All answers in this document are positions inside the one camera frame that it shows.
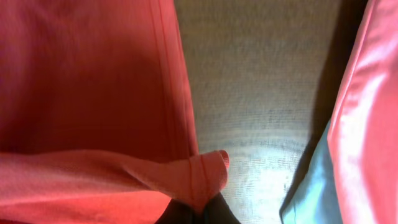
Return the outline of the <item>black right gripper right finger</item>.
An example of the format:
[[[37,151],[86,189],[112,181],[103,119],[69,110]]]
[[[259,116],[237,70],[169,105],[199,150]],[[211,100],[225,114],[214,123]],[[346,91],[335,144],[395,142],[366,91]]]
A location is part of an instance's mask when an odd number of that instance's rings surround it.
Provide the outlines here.
[[[221,193],[207,203],[202,218],[204,224],[240,224]]]

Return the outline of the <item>orange soccer t-shirt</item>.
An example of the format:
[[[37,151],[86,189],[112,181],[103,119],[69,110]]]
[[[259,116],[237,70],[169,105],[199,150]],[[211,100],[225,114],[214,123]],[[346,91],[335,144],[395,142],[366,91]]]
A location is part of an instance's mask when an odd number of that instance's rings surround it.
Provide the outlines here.
[[[1,2],[1,222],[201,214],[228,154],[200,154],[173,1]]]

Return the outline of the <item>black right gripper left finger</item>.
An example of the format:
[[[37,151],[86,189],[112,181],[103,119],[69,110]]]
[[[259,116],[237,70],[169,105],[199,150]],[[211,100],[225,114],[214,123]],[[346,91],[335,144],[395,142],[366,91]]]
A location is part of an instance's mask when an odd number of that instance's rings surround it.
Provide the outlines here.
[[[171,200],[155,224],[205,224],[205,218],[184,203]]]

